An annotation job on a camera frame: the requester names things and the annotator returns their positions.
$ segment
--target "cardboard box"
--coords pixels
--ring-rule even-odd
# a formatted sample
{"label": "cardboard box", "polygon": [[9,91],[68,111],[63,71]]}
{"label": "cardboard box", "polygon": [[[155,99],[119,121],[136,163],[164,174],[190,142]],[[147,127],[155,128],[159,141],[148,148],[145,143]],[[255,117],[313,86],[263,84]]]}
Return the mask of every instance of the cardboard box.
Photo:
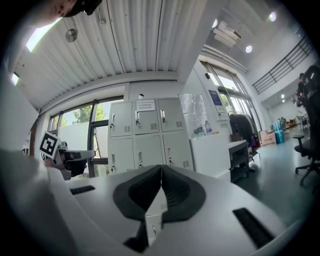
{"label": "cardboard box", "polygon": [[261,146],[276,145],[276,135],[274,132],[268,133],[266,130],[260,131]]}

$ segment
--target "tree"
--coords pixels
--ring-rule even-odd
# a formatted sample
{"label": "tree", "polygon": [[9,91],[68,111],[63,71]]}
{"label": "tree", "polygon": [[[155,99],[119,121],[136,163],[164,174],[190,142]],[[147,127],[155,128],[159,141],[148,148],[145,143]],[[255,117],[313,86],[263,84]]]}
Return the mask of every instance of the tree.
{"label": "tree", "polygon": [[225,105],[226,107],[230,107],[230,104],[229,104],[229,101],[228,101],[226,95],[220,94],[220,96],[221,96],[221,99],[222,99],[224,105]]}
{"label": "tree", "polygon": [[[73,116],[75,117],[75,121],[72,121],[72,124],[81,124],[84,122],[89,122],[90,114],[91,114],[92,106],[85,106],[77,109],[73,112]],[[101,105],[98,105],[96,109],[96,121],[101,121],[105,118],[107,113],[105,112],[104,108]]]}

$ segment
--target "white locker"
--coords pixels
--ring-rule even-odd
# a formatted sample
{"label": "white locker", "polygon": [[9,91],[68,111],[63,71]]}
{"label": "white locker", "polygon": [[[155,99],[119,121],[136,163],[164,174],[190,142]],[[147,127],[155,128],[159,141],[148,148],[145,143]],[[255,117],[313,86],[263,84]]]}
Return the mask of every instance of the white locker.
{"label": "white locker", "polygon": [[153,134],[159,132],[157,106],[153,111],[137,111],[136,102],[133,103],[132,124],[135,135]]}
{"label": "white locker", "polygon": [[132,138],[109,139],[108,165],[113,174],[135,169]]}
{"label": "white locker", "polygon": [[158,108],[163,132],[184,129],[184,115],[179,99],[159,99]]}
{"label": "white locker", "polygon": [[110,137],[132,135],[132,102],[111,104]]}
{"label": "white locker", "polygon": [[133,142],[133,155],[136,168],[162,165],[160,135],[137,137]]}
{"label": "white locker", "polygon": [[187,133],[163,134],[166,164],[193,170],[192,156]]}

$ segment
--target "ceiling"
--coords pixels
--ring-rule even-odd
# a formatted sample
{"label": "ceiling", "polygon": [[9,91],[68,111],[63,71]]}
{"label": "ceiling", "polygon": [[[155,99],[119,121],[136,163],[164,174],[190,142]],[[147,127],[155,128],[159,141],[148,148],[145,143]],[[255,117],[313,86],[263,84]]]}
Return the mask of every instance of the ceiling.
{"label": "ceiling", "polygon": [[[271,12],[277,14],[274,22],[268,19]],[[296,24],[280,1],[275,0],[227,0],[217,20],[218,25],[220,21],[224,21],[229,27],[239,32],[242,38],[238,39],[232,48],[229,48],[214,39],[215,34],[211,32],[205,44],[247,68],[281,28],[292,27],[294,29],[293,26]],[[251,53],[246,53],[247,46],[252,46]]]}
{"label": "ceiling", "polygon": [[[103,0],[91,16],[82,12],[63,18],[32,52],[24,47],[14,69],[20,77],[16,86],[40,109],[92,81],[177,72],[184,62],[185,42],[197,31],[190,25],[199,1]],[[68,29],[78,30],[75,42],[66,41]]]}
{"label": "ceiling", "polygon": [[290,96],[296,94],[298,89],[299,78],[295,79],[293,82],[289,83],[285,88],[273,94],[271,97],[267,98],[262,102],[262,105],[268,109],[271,109],[279,104],[282,104],[281,95],[284,94],[284,99],[286,101],[291,101]]}

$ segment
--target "white cabinet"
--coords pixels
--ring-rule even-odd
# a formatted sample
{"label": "white cabinet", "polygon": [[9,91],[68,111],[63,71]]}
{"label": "white cabinet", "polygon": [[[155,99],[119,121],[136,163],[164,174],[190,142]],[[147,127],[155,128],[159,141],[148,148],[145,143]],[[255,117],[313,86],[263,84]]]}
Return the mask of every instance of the white cabinet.
{"label": "white cabinet", "polygon": [[113,174],[135,169],[132,138],[109,139],[108,165]]}
{"label": "white cabinet", "polygon": [[157,106],[152,111],[137,111],[137,104],[133,106],[133,132],[135,135],[153,134],[159,132]]}
{"label": "white cabinet", "polygon": [[111,104],[109,129],[110,137],[132,135],[132,102]]}
{"label": "white cabinet", "polygon": [[136,168],[162,165],[160,135],[137,137],[133,142],[133,155]]}
{"label": "white cabinet", "polygon": [[158,108],[163,132],[184,130],[184,115],[179,99],[159,99]]}
{"label": "white cabinet", "polygon": [[187,133],[163,134],[167,165],[193,170],[191,150]]}
{"label": "white cabinet", "polygon": [[108,165],[113,174],[151,165],[193,170],[185,120],[177,98],[148,99],[155,110],[137,110],[137,101],[111,104]]}

